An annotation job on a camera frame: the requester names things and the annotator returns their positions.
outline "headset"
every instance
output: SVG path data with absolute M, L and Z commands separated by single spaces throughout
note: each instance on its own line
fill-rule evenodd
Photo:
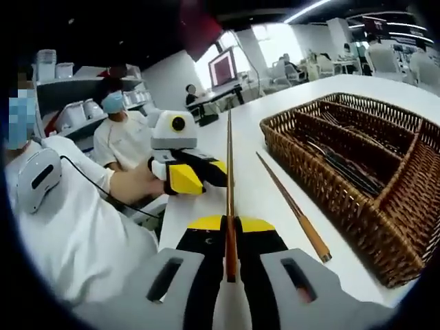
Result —
M 61 160 L 63 159 L 66 159 L 97 189 L 102 191 L 106 196 L 110 196 L 108 192 L 88 178 L 88 176 L 86 176 L 86 174 L 84 174 L 67 156 L 59 155 L 54 149 L 48 147 L 45 141 L 39 137 L 32 136 L 32 140 L 40 144 L 43 149 L 31 156 L 19 172 L 17 195 L 20 206 L 24 211 L 29 214 L 35 213 L 39 209 L 46 194 L 60 182 L 61 177 L 63 176 L 61 168 Z M 114 197 L 111 198 L 127 208 L 141 212 L 149 217 L 159 219 L 159 217 L 156 217 L 155 215 L 134 208 Z

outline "hand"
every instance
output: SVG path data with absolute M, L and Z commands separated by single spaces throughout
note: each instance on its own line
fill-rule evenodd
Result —
M 147 190 L 149 195 L 159 197 L 160 195 L 164 194 L 164 182 L 160 181 L 159 179 L 154 179 L 148 183 Z

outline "window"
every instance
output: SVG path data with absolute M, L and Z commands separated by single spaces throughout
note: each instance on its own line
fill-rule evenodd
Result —
M 219 51 L 215 45 L 208 48 L 205 54 L 195 63 L 195 71 L 200 79 L 204 89 L 212 87 L 211 77 L 209 75 L 208 63 L 219 55 Z
M 221 48 L 225 50 L 226 48 L 232 47 L 237 73 L 250 71 L 248 59 L 246 58 L 243 50 L 239 47 L 239 43 L 237 42 L 237 39 L 233 33 L 234 32 L 231 31 L 223 33 L 219 39 Z
M 267 67 L 272 67 L 272 64 L 278 62 L 285 53 L 289 54 L 292 63 L 303 59 L 303 53 L 290 25 L 281 23 L 254 25 L 252 31 L 258 40 Z

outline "black cable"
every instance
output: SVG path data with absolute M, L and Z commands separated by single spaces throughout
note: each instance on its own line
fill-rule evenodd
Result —
M 60 156 L 60 159 L 66 159 L 83 177 L 85 177 L 90 183 L 92 183 L 96 188 L 98 188 L 99 190 L 101 190 L 104 194 L 106 194 L 107 196 L 111 197 L 112 199 L 114 199 L 115 201 L 117 201 L 118 203 L 121 203 L 123 206 L 126 206 L 127 208 L 130 208 L 134 211 L 138 211 L 141 212 L 144 215 L 148 215 L 149 217 L 152 218 L 156 218 L 156 219 L 160 219 L 159 217 L 156 217 L 155 215 L 149 214 L 147 212 L 141 211 L 137 208 L 134 208 L 132 206 L 130 206 L 129 204 L 125 204 L 123 201 L 120 201 L 118 199 L 116 199 L 115 197 L 111 196 L 107 191 L 105 191 L 104 189 L 102 189 L 101 187 L 99 187 L 96 183 L 94 183 L 93 181 L 90 180 L 90 178 L 88 178 L 88 176 L 86 176 L 86 174 L 84 174 L 78 167 L 77 165 L 75 165 L 68 157 L 66 156 Z
M 243 51 L 243 54 L 245 54 L 247 61 L 249 62 L 250 66 L 252 67 L 252 69 L 254 69 L 254 71 L 256 72 L 256 78 L 258 79 L 258 91 L 257 91 L 257 98 L 260 98 L 260 88 L 261 88 L 261 84 L 260 84 L 260 74 L 257 71 L 257 69 L 255 68 L 254 64 L 251 62 L 251 60 L 249 59 L 249 56 L 246 54 L 246 52 L 244 51 L 244 49 L 241 47 L 240 45 L 240 41 L 237 38 L 237 36 L 235 35 L 235 32 L 232 31 L 232 34 L 234 35 L 234 38 L 236 40 L 236 44 L 240 47 L 240 49 Z

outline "ceiling light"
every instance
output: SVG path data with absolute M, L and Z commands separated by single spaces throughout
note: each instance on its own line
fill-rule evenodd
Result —
M 362 16 L 363 19 L 375 19 L 376 21 L 383 21 L 386 22 L 386 19 L 379 19 L 377 17 L 371 17 L 371 16 Z
M 408 26 L 409 28 L 415 28 L 415 29 L 420 29 L 420 30 L 427 31 L 427 29 L 424 28 L 423 26 L 418 26 L 418 25 L 413 25 L 413 24 L 405 24 L 405 23 L 387 23 L 387 24 L 388 25 Z
M 331 1 L 331 0 L 320 0 L 320 1 L 318 1 L 318 2 L 315 2 L 313 5 L 310 5 L 309 7 L 307 7 L 307 8 L 305 8 L 305 9 L 303 9 L 303 10 L 297 12 L 296 14 L 290 16 L 288 19 L 285 19 L 285 20 L 284 20 L 284 23 L 286 23 L 286 24 L 287 24 L 287 23 L 290 23 L 290 22 L 292 22 L 294 19 L 297 19 L 298 17 L 302 16 L 303 14 L 305 14 L 305 13 L 307 13 L 307 12 L 309 12 L 309 11 L 311 11 L 311 10 L 313 10 L 313 9 L 315 9 L 315 8 L 317 8 L 317 7 L 319 7 L 319 6 L 322 6 L 322 5 L 324 5 L 325 3 L 330 2 L 330 1 Z
M 351 25 L 351 26 L 349 26 L 349 28 L 351 28 L 351 29 L 357 29 L 357 28 L 363 28 L 364 26 L 365 26 L 365 24 Z
M 414 34 L 408 34 L 408 33 L 400 33 L 400 32 L 390 32 L 393 36 L 410 36 L 413 38 L 418 38 L 421 40 L 429 41 L 430 43 L 434 43 L 431 39 L 425 38 L 424 36 L 415 36 Z

